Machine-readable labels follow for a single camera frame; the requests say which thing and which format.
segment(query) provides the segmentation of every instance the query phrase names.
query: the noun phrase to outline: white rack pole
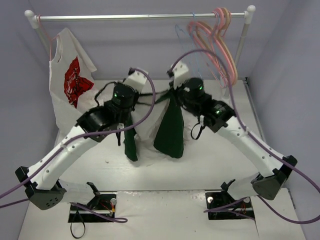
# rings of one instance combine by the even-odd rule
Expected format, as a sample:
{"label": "white rack pole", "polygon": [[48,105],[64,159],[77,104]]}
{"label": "white rack pole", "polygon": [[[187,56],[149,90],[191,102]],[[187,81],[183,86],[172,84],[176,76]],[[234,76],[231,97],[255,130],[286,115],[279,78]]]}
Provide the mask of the white rack pole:
{"label": "white rack pole", "polygon": [[31,24],[31,27],[35,30],[35,32],[39,36],[40,41],[41,41],[45,51],[49,55],[50,43],[49,43],[49,40],[46,38],[45,34],[43,33],[42,29],[39,26],[37,16],[35,16],[35,13],[31,10],[26,10],[24,12],[24,15],[28,18],[29,23]]}
{"label": "white rack pole", "polygon": [[[249,29],[249,26],[250,26],[250,23],[252,21],[252,18],[254,16],[254,12],[255,11],[256,11],[256,7],[254,5],[250,5],[250,6],[247,7],[246,11],[244,12],[245,13],[244,25],[243,25],[241,37],[240,37],[239,44],[238,44],[238,47],[236,49],[236,53],[235,53],[235,57],[234,57],[235,66],[238,65],[242,49],[243,49],[243,47],[245,45],[245,40],[246,40],[246,37],[247,37],[248,29]],[[224,96],[225,97],[229,97],[229,88],[225,89]]]}
{"label": "white rack pole", "polygon": [[[233,18],[244,18],[246,12],[231,13]],[[136,15],[82,15],[82,16],[41,16],[41,22],[72,22],[72,21],[112,21],[112,20],[163,20],[163,19],[197,19],[215,18],[214,13],[187,14],[136,14]]]}

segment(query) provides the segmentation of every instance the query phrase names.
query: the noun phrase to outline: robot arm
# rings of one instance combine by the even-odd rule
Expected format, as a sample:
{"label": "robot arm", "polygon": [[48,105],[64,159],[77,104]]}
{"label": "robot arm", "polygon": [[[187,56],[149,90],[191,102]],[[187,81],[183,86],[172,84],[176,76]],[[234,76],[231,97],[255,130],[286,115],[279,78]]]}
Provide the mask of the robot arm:
{"label": "robot arm", "polygon": [[260,195],[273,200],[288,179],[291,169],[266,153],[249,135],[254,136],[273,154],[292,166],[297,164],[293,156],[284,157],[273,150],[249,128],[245,130],[239,124],[235,111],[223,101],[212,99],[205,93],[203,80],[190,78],[187,66],[179,62],[173,72],[171,83],[177,103],[198,118],[202,128],[209,127],[214,133],[227,139],[236,146],[257,168],[257,174],[244,179],[233,179],[221,188],[234,200]]}
{"label": "robot arm", "polygon": [[77,202],[92,208],[99,203],[100,193],[91,182],[70,183],[59,177],[85,152],[96,146],[106,135],[80,137],[69,145],[65,143],[78,135],[123,128],[139,98],[146,78],[137,71],[129,72],[128,78],[117,83],[112,99],[85,112],[67,136],[43,159],[30,167],[19,167],[15,174],[22,182],[37,171],[61,147],[63,150],[46,165],[28,184],[25,193],[29,200],[41,210],[54,207],[60,202]]}

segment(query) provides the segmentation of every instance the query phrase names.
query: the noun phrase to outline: dark green fabric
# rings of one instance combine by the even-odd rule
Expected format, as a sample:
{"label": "dark green fabric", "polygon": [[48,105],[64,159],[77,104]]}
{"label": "dark green fabric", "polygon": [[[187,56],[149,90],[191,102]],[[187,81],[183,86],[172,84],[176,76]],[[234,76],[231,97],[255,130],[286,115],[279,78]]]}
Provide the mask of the dark green fabric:
{"label": "dark green fabric", "polygon": [[[126,123],[127,126],[133,124],[132,116],[128,119]],[[137,157],[137,146],[135,141],[136,130],[134,128],[124,132],[124,154],[133,162],[138,161]]]}
{"label": "dark green fabric", "polygon": [[[164,114],[159,130],[156,134],[153,146],[163,154],[172,158],[181,158],[184,152],[184,119],[181,108],[176,104],[175,97],[171,91],[165,93],[155,104],[170,99],[169,106]],[[126,126],[133,124],[132,117]],[[133,162],[138,161],[137,146],[135,142],[135,129],[124,132],[124,153]]]}
{"label": "dark green fabric", "polygon": [[163,116],[153,146],[158,151],[179,159],[184,153],[185,123],[181,108],[176,104],[174,94],[169,92],[168,96],[170,97],[170,103]]}

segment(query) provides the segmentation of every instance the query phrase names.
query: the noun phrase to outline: white wall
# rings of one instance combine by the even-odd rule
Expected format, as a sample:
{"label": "white wall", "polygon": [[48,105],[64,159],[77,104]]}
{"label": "white wall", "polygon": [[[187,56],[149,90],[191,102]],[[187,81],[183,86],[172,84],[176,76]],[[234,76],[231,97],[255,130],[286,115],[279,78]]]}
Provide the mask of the white wall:
{"label": "white wall", "polygon": [[[256,5],[256,13],[238,65],[238,75],[241,77],[251,73],[289,1],[30,0],[35,12],[43,16],[210,13],[217,7],[226,7],[238,13],[244,12],[249,5]],[[66,26],[71,29],[96,65],[98,71],[93,73],[96,79],[123,78],[129,67],[146,69],[154,79],[167,79],[166,71],[184,53],[175,33],[175,24],[181,24],[185,29],[191,20],[50,22],[43,25],[51,36]],[[243,25],[243,18],[232,19],[227,31],[226,44],[233,55],[236,54]],[[211,76],[204,64],[201,70],[203,77]]]}
{"label": "white wall", "polygon": [[[267,142],[320,185],[320,1],[291,0],[249,78]],[[296,173],[291,190],[300,220],[320,214],[319,193]],[[303,225],[320,239],[320,221]]]}
{"label": "white wall", "polygon": [[[30,7],[25,0],[4,1],[0,7],[0,193],[19,183],[15,170],[43,158],[57,134],[49,58],[24,17]],[[21,188],[0,205],[25,198]],[[27,206],[24,202],[0,209],[0,239],[18,239]]]}

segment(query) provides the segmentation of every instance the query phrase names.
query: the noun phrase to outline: white cable clip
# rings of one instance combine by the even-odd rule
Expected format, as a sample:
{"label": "white cable clip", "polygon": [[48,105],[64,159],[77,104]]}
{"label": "white cable clip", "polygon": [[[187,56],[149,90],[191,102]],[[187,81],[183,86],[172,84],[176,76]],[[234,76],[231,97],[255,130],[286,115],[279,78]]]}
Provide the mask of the white cable clip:
{"label": "white cable clip", "polygon": [[119,123],[116,129],[124,129],[125,125],[123,123]]}
{"label": "white cable clip", "polygon": [[68,146],[67,145],[65,145],[65,143],[61,143],[60,144],[60,148],[63,148],[63,150],[65,150],[67,153],[70,153],[70,151],[69,151],[69,149],[68,149]]}
{"label": "white cable clip", "polygon": [[199,123],[200,123],[201,127],[205,126],[205,116],[203,116],[203,115],[200,116]]}

